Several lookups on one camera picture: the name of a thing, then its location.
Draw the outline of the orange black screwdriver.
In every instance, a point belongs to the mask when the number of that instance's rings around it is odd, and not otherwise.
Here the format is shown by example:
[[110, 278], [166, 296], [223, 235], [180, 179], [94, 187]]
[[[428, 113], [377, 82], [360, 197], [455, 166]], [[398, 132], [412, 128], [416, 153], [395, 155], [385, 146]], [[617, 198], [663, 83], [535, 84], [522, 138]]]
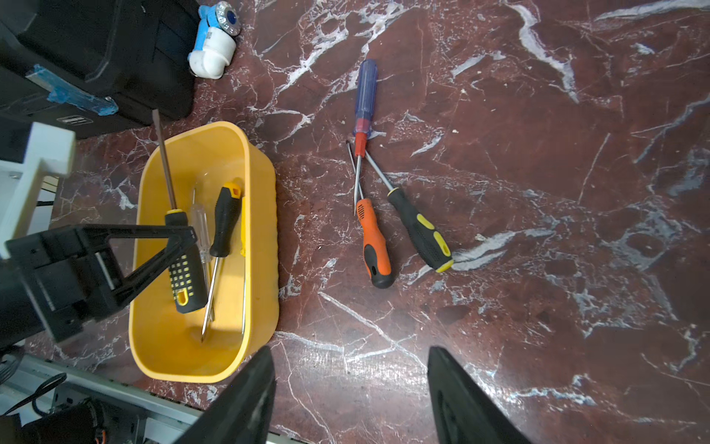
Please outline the orange black screwdriver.
[[379, 229], [372, 201], [364, 197], [360, 184], [355, 186], [355, 197], [355, 214], [364, 231], [364, 263], [373, 286], [387, 289], [395, 282], [395, 275], [386, 249], [386, 239]]

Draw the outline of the blue red transparent screwdriver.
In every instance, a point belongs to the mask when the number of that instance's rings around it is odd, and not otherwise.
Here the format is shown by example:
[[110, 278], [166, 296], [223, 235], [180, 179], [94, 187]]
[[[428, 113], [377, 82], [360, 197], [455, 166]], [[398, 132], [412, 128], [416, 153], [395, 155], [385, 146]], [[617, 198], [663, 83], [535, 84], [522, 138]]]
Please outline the blue red transparent screwdriver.
[[373, 59], [365, 59], [359, 69], [357, 81], [357, 101], [355, 111], [355, 191], [353, 203], [357, 205], [360, 190], [362, 159], [366, 154], [366, 144], [371, 133], [373, 115], [375, 114], [375, 96], [378, 68]]

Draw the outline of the black yellow-dotted screwdriver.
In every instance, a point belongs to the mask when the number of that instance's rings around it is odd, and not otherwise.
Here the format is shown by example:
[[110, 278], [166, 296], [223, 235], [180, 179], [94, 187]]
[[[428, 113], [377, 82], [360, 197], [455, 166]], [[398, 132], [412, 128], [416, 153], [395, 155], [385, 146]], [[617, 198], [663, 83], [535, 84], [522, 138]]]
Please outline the black yellow-dotted screwdriver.
[[[171, 177], [171, 170], [166, 152], [165, 138], [158, 109], [152, 111], [153, 125], [158, 139], [158, 148], [162, 161], [170, 210], [165, 215], [165, 222], [170, 227], [188, 227], [187, 213], [179, 208]], [[192, 244], [181, 253], [168, 268], [170, 286], [176, 309], [181, 314], [188, 314], [203, 309], [207, 304], [207, 284], [203, 273], [203, 264], [198, 245]]]

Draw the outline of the yellow handle screwdriver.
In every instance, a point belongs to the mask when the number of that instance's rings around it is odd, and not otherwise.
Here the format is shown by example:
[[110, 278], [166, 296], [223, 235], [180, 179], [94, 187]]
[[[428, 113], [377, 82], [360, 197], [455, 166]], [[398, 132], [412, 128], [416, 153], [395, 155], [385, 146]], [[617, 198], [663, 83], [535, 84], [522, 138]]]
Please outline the yellow handle screwdriver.
[[241, 198], [241, 212], [240, 212], [240, 255], [242, 257], [242, 299], [241, 299], [241, 327], [240, 334], [242, 338], [244, 337], [246, 330], [246, 299], [247, 299], [247, 253], [246, 253], [246, 196], [242, 195]]

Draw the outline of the black plastic toolbox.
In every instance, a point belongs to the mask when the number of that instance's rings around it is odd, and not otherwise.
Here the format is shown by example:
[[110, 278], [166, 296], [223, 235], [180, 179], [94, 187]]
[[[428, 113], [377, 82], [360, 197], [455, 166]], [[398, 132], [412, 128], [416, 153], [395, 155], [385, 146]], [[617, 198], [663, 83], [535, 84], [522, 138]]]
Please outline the black plastic toolbox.
[[191, 112], [195, 1], [4, 1], [1, 114], [80, 139]]

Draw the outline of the black yellow-striped screwdriver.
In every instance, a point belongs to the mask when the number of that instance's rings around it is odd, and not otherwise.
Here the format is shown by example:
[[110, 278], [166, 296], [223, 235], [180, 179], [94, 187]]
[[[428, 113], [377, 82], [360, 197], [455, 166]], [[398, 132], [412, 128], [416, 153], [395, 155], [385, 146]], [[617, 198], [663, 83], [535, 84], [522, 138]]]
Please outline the black yellow-striped screwdriver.
[[365, 159], [388, 187], [388, 201], [397, 210], [400, 221], [407, 230], [410, 241], [421, 259], [437, 273], [449, 270], [454, 264], [454, 259], [441, 233], [409, 201], [401, 188], [392, 185], [370, 154], [365, 153]]

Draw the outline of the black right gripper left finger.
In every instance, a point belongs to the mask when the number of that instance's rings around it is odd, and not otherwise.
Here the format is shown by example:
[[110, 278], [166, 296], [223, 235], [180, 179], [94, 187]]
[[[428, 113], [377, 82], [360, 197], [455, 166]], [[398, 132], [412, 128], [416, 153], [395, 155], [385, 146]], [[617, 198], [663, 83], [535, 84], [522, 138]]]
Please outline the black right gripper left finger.
[[267, 442], [276, 388], [273, 356], [264, 346], [177, 442]]

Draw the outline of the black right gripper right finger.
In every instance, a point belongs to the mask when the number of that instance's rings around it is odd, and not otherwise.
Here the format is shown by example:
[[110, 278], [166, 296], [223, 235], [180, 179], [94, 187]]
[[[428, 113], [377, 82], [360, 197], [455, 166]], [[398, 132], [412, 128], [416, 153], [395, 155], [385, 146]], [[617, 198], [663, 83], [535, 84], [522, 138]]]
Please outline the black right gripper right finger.
[[443, 347], [429, 350], [427, 380], [440, 443], [528, 443]]

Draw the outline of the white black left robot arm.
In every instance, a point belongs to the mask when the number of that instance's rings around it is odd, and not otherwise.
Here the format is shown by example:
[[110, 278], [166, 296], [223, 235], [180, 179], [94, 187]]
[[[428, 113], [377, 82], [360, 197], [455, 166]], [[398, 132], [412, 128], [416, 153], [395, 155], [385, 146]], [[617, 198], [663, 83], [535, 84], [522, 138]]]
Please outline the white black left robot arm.
[[[122, 274], [113, 239], [165, 239], [130, 275]], [[1, 262], [1, 346], [41, 331], [57, 342], [90, 319], [125, 308], [197, 242], [190, 226], [84, 224], [8, 240]], [[274, 410], [275, 365], [261, 347], [180, 438], [181, 443], [264, 443]]]

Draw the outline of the black yellow-capped screwdriver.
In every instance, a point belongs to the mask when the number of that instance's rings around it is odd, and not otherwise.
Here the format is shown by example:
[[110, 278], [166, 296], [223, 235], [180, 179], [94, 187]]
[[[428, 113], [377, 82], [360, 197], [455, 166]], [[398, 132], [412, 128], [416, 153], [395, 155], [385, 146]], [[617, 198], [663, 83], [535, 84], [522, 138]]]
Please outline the black yellow-capped screwdriver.
[[241, 214], [242, 188], [234, 182], [226, 182], [220, 189], [214, 208], [214, 240], [209, 253], [214, 258], [214, 266], [210, 281], [208, 302], [203, 320], [201, 342], [206, 338], [207, 329], [211, 323], [214, 295], [224, 258], [231, 253], [231, 238]]

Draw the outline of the blue white small object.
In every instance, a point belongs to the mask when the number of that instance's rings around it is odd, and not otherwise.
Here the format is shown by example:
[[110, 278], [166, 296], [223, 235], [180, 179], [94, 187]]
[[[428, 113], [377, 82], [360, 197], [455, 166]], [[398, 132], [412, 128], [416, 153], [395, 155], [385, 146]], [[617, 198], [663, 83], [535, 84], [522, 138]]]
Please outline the blue white small object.
[[220, 1], [212, 7], [199, 6], [200, 22], [194, 48], [188, 55], [190, 72], [196, 78], [220, 79], [237, 48], [241, 24], [235, 7]]

